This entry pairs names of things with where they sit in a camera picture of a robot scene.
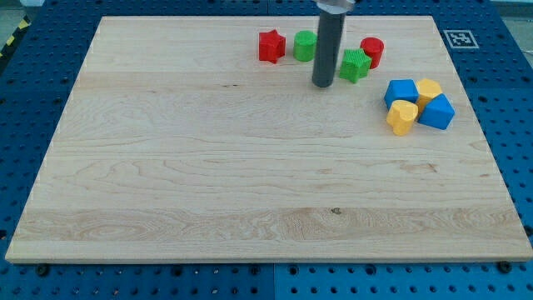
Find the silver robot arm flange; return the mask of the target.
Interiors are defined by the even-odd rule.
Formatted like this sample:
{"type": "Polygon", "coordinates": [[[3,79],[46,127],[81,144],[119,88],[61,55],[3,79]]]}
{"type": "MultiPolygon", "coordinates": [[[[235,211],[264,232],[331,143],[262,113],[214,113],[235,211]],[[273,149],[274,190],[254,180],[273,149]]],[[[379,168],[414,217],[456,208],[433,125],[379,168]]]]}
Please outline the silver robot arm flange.
{"type": "Polygon", "coordinates": [[[316,5],[330,14],[344,14],[353,10],[355,0],[316,0],[316,5]]]}

